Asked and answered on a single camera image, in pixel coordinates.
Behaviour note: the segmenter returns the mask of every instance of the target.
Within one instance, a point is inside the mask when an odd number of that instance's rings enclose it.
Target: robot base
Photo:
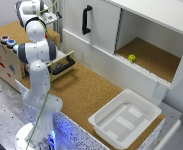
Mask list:
[[[33,128],[33,124],[29,123],[29,124],[26,124],[25,126],[23,126],[17,132],[17,135],[15,137],[15,150],[48,150],[48,148],[46,148],[46,147],[40,148],[39,146],[36,146],[36,147],[34,146],[32,148],[31,144],[29,144],[28,149],[26,149],[27,144],[28,144],[28,141],[26,141],[26,137],[28,136],[28,134],[32,128]],[[57,138],[55,138],[55,137],[54,137],[54,141],[55,141],[55,149],[57,149],[59,147],[61,141],[60,141],[60,139],[57,140]]]

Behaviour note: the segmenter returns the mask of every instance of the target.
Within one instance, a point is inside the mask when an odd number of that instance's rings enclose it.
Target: white plastic bin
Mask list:
[[[89,118],[99,136],[127,149],[160,115],[161,109],[126,89]]]

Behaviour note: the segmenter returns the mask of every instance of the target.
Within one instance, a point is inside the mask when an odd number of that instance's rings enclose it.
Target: yellow toy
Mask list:
[[[136,60],[135,55],[133,55],[133,54],[129,55],[128,60],[129,60],[130,62],[135,62],[135,60]]]

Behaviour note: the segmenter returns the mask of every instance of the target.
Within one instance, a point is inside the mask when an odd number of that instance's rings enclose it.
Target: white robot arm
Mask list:
[[[40,16],[36,17],[38,12],[48,8],[42,0],[20,1],[16,3],[15,8],[21,26],[25,28],[28,38],[32,41],[31,43],[15,45],[13,48],[19,59],[30,66],[31,89],[24,93],[23,101],[32,107],[38,108],[37,119],[40,116],[36,128],[34,124],[35,130],[33,128],[29,132],[26,140],[30,140],[34,130],[29,147],[33,150],[45,150],[46,144],[44,148],[40,146],[40,143],[46,141],[53,132],[53,113],[61,110],[63,102],[59,97],[48,95],[50,90],[50,73],[46,63],[43,61],[56,59],[58,50],[52,41],[45,38],[46,25],[43,19]],[[40,115],[45,100],[47,100],[46,105]],[[50,146],[50,149],[56,148],[57,145],[54,140],[54,144]]]

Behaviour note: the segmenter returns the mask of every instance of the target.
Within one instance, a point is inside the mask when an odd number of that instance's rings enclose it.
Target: black drawer handle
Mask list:
[[[89,33],[89,32],[91,32],[91,30],[90,29],[88,29],[87,28],[87,12],[88,11],[90,11],[90,10],[92,10],[92,7],[91,6],[87,6],[87,8],[85,8],[84,10],[83,10],[83,26],[82,26],[82,30],[83,30],[83,35],[85,35],[85,34],[87,34],[87,33]]]
[[[55,68],[53,70],[52,74],[53,75],[57,75],[57,74],[65,71],[66,69],[68,69],[69,67],[71,67],[71,66],[73,66],[75,64],[75,61],[72,58],[70,58],[69,55],[67,56],[67,61],[69,62],[68,64],[66,64],[66,65],[64,65],[62,67],[59,67],[59,68]]]

